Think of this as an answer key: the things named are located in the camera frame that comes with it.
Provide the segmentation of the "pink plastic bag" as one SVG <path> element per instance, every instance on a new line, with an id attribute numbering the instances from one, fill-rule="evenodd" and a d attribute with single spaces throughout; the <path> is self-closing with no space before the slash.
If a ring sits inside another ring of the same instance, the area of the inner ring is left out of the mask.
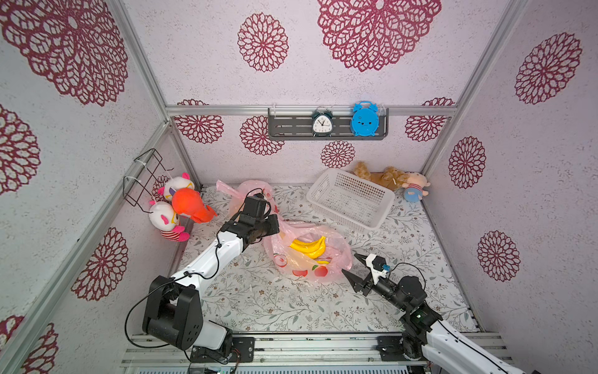
<path id="1" fill-rule="evenodd" d="M 227 217 L 231 218 L 241 207 L 246 196 L 252 196 L 256 193 L 261 193 L 271 204 L 272 213 L 280 213 L 279 207 L 275 201 L 273 187 L 267 182 L 260 180 L 248 180 L 234 188 L 222 181 L 216 182 L 216 190 L 231 197 L 229 203 L 229 212 Z"/>
<path id="2" fill-rule="evenodd" d="M 278 271 L 288 277 L 331 283 L 343 280 L 343 272 L 353 267 L 348 241 L 326 225 L 283 221 L 280 232 L 262 243 Z"/>

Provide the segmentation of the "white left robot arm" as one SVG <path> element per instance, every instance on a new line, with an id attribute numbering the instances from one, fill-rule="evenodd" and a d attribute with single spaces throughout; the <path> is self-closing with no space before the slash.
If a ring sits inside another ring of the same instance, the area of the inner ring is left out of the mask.
<path id="1" fill-rule="evenodd" d="M 202 348 L 215 361 L 229 359 L 232 331 L 204 319 L 202 294 L 249 246 L 279 232 L 278 216 L 263 190 L 250 191 L 239 210 L 195 260 L 171 277 L 158 276 L 152 281 L 145 298 L 143 332 L 165 346 L 185 352 Z"/>

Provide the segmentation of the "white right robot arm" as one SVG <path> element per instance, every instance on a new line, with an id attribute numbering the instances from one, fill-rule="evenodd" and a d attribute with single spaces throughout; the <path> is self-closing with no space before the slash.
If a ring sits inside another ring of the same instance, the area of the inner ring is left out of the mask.
<path id="1" fill-rule="evenodd" d="M 457 331 L 431 308 L 426 299 L 425 281 L 404 276 L 398 282 L 390 279 L 392 268 L 386 259 L 375 254 L 357 254 L 369 274 L 362 278 L 343 271 L 356 293 L 364 296 L 372 291 L 403 312 L 400 318 L 404 331 L 399 338 L 378 339 L 381 359 L 392 361 L 397 356 L 411 361 L 422 358 L 448 373 L 522 373 L 523 370 L 492 355 Z"/>

